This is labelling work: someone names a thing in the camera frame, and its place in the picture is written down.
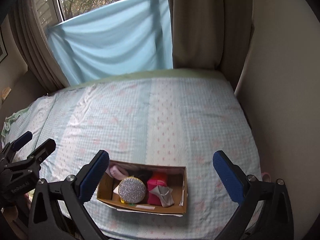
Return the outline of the white textured cloth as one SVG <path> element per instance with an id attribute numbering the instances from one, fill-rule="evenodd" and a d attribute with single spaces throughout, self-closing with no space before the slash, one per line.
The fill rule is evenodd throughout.
<path id="1" fill-rule="evenodd" d="M 118 185 L 114 188 L 113 193 L 119 194 L 119 186 Z"/>

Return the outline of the black scrunchie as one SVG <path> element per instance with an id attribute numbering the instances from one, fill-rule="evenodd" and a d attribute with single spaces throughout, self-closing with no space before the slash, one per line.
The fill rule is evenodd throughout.
<path id="1" fill-rule="evenodd" d="M 131 176 L 138 178 L 141 180 L 144 184 L 147 184 L 148 180 L 152 177 L 153 172 L 148 170 L 138 170 L 133 171 Z"/>

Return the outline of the cardboard box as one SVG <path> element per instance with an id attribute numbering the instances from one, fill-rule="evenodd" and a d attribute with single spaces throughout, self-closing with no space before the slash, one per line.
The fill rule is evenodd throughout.
<path id="1" fill-rule="evenodd" d="M 117 211 L 182 216 L 187 210 L 187 169 L 110 162 L 97 200 Z"/>

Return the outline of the pink knitted item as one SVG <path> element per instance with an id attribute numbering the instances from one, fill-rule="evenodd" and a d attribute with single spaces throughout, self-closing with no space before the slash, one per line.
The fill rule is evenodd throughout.
<path id="1" fill-rule="evenodd" d="M 114 178 L 119 181 L 129 177 L 129 173 L 127 172 L 127 170 L 125 170 L 124 168 L 122 168 L 117 164 L 110 164 L 105 172 L 111 178 Z"/>

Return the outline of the light blue hanging sheet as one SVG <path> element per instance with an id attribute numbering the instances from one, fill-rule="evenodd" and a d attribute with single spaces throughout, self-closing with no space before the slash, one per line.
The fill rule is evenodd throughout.
<path id="1" fill-rule="evenodd" d="M 168 0 L 121 0 L 48 28 L 49 47 L 71 86 L 171 69 Z"/>

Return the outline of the brown curtain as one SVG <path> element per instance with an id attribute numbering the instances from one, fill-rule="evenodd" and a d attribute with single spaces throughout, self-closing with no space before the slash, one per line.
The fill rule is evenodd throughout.
<path id="1" fill-rule="evenodd" d="M 236 88 L 253 31 L 253 0 L 168 0 L 174 68 L 220 71 Z"/>

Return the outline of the grey microfibre cloth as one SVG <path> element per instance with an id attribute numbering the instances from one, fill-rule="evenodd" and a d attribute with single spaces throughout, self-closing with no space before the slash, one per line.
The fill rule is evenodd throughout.
<path id="1" fill-rule="evenodd" d="M 149 191 L 149 193 L 155 195 L 160 200 L 162 207 L 170 207 L 174 205 L 174 200 L 171 195 L 172 189 L 167 186 L 157 185 Z"/>

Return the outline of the magenta leather pouch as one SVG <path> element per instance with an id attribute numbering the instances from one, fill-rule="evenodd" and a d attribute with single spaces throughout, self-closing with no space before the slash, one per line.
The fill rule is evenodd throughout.
<path id="1" fill-rule="evenodd" d="M 153 172 L 147 181 L 148 204 L 161 206 L 160 187 L 167 187 L 168 175 L 162 172 Z"/>

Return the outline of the green fitted sheet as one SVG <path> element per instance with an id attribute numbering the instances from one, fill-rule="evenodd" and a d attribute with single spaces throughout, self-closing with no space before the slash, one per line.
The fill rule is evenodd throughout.
<path id="1" fill-rule="evenodd" d="M 126 80 L 149 79 L 154 77 L 196 77 L 205 79 L 221 79 L 226 81 L 226 77 L 221 72 L 214 70 L 196 69 L 167 69 L 152 70 L 146 72 L 136 72 L 118 76 L 106 77 L 100 80 L 88 81 L 79 85 L 63 88 L 55 92 L 47 93 L 40 85 L 34 74 L 27 72 L 20 78 L 16 87 L 9 94 L 1 107 L 1 138 L 4 138 L 10 131 L 10 126 L 16 121 L 17 115 L 21 111 L 28 109 L 37 99 L 44 96 L 55 95 L 59 92 L 66 92 L 78 88 L 84 88 L 99 83 L 118 82 Z"/>

